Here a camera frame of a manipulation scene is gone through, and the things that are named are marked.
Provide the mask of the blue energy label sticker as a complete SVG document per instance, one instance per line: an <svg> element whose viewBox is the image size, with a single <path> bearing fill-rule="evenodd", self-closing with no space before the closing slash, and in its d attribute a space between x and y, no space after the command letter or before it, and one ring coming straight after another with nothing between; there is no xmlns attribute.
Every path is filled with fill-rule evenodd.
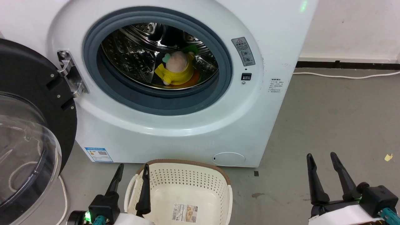
<svg viewBox="0 0 400 225"><path fill-rule="evenodd" d="M93 162L113 163L111 156L105 148L85 147L85 150Z"/></svg>

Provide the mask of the silver door hinge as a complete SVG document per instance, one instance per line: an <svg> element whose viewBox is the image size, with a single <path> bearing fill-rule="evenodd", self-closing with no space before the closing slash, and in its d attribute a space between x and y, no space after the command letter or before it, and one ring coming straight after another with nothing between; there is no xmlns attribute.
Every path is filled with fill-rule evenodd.
<svg viewBox="0 0 400 225"><path fill-rule="evenodd" d="M61 65L61 69L57 71L66 80L73 98L78 98L81 94L89 94L90 91L79 73L70 51L59 50L57 56Z"/></svg>

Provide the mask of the basket product label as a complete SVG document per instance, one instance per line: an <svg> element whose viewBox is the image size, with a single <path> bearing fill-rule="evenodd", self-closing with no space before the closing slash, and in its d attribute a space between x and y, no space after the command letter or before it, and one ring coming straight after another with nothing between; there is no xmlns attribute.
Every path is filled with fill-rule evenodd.
<svg viewBox="0 0 400 225"><path fill-rule="evenodd" d="M176 203L173 206L172 220L186 223L196 223L198 206Z"/></svg>

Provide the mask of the white text sticker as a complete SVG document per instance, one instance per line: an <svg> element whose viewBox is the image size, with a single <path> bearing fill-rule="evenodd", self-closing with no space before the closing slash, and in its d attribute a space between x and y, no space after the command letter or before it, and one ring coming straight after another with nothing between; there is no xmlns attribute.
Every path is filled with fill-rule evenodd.
<svg viewBox="0 0 400 225"><path fill-rule="evenodd" d="M284 81L281 78L271 78L268 92L281 93L284 87Z"/></svg>

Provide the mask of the white front-load washing machine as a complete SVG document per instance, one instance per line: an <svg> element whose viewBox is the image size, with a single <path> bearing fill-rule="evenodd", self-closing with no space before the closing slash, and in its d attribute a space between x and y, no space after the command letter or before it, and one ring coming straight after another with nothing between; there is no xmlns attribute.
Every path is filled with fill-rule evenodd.
<svg viewBox="0 0 400 225"><path fill-rule="evenodd" d="M0 0L0 39L61 69L70 51L89 94L74 98L77 142L114 163L192 160L257 168L319 0ZM231 42L245 37L255 65ZM155 73L196 45L196 85ZM281 93L268 92L281 78Z"/></svg>

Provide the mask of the grey warning sticker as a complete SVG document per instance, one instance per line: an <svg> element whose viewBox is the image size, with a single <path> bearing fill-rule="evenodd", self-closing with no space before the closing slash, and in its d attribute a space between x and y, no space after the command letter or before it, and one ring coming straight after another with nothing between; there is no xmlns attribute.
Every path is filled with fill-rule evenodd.
<svg viewBox="0 0 400 225"><path fill-rule="evenodd" d="M244 67L256 64L251 48L245 37L233 38L231 42L234 44Z"/></svg>

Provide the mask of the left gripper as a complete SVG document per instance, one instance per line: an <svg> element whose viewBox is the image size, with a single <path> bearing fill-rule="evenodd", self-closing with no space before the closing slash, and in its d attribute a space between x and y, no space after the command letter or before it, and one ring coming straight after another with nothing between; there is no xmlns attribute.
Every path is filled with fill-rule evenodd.
<svg viewBox="0 0 400 225"><path fill-rule="evenodd" d="M154 225L153 222L139 216L151 212L151 186L149 164L144 165L142 190L135 209L136 215L122 213L119 206L119 183L123 178L124 164L121 163L105 193L97 195L87 211L73 211L66 225Z"/></svg>

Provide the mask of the plush doll in yellow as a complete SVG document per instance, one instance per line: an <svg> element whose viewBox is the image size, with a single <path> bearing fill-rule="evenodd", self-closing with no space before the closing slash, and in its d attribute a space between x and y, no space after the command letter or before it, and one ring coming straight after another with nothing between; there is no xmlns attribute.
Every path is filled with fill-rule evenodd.
<svg viewBox="0 0 400 225"><path fill-rule="evenodd" d="M175 51L166 53L154 73L161 78L164 85L182 85L187 83L194 74L194 53Z"/></svg>

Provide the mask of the cream perforated laundry basket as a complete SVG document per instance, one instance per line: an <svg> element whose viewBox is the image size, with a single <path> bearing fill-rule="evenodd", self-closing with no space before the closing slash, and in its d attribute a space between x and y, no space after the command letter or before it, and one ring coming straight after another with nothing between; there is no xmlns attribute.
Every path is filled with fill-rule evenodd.
<svg viewBox="0 0 400 225"><path fill-rule="evenodd" d="M221 168L176 159L156 159L145 164L149 164L151 186L151 212L144 215L145 219L154 225L229 225L233 191L228 175ZM137 170L126 189L125 213L136 214L144 165ZM176 203L198 206L197 222L173 221Z"/></svg>

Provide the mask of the orange green plush toy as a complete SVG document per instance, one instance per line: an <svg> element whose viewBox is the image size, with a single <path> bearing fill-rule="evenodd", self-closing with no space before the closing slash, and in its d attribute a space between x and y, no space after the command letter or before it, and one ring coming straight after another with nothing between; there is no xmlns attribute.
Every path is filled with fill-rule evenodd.
<svg viewBox="0 0 400 225"><path fill-rule="evenodd" d="M194 56L195 56L196 53L199 53L198 48L196 47L196 45L189 45L187 47L184 47L182 50L176 50L176 51L182 51L184 53L193 52ZM182 85L169 85L168 87L173 88L173 89L188 88L188 87L196 85L197 82L199 81L199 78L200 78L199 72L196 70L196 68L194 66L194 74L193 74L192 78L187 83L184 83Z"/></svg>

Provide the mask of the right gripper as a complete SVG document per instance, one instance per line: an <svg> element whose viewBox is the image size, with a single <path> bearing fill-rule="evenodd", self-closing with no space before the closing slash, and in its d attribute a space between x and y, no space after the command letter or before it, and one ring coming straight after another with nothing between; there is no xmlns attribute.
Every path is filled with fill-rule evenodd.
<svg viewBox="0 0 400 225"><path fill-rule="evenodd" d="M342 187L344 201L330 202L317 174L311 153L306 155L310 200L313 206L309 225L400 225L396 211L399 198L383 185L356 185L335 152L330 153Z"/></svg>

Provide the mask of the black round washer door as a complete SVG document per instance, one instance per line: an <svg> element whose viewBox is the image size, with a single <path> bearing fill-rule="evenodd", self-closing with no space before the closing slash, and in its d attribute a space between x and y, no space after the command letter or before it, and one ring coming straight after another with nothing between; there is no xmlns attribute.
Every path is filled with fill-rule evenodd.
<svg viewBox="0 0 400 225"><path fill-rule="evenodd" d="M46 57L0 39L0 225L18 225L43 202L74 145L67 80Z"/></svg>

